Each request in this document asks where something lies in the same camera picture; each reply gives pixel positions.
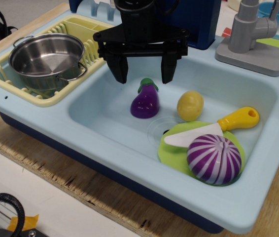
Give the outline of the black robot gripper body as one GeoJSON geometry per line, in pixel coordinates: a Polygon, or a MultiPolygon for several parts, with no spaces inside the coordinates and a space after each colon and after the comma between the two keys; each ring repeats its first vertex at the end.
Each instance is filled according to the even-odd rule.
{"type": "Polygon", "coordinates": [[[93,35],[107,62],[126,57],[161,56],[167,62],[187,55],[186,29],[167,25],[156,0],[116,0],[122,23],[93,35]]]}

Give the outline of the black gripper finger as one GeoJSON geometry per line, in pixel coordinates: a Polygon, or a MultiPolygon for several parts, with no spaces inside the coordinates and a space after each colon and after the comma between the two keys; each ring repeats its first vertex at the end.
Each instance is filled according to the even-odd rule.
{"type": "Polygon", "coordinates": [[[168,50],[162,55],[161,75],[162,83],[167,84],[173,80],[178,59],[181,58],[179,50],[168,50]]]}
{"type": "Polygon", "coordinates": [[[127,57],[109,54],[105,58],[114,78],[122,84],[127,82],[128,61],[127,57]]]}

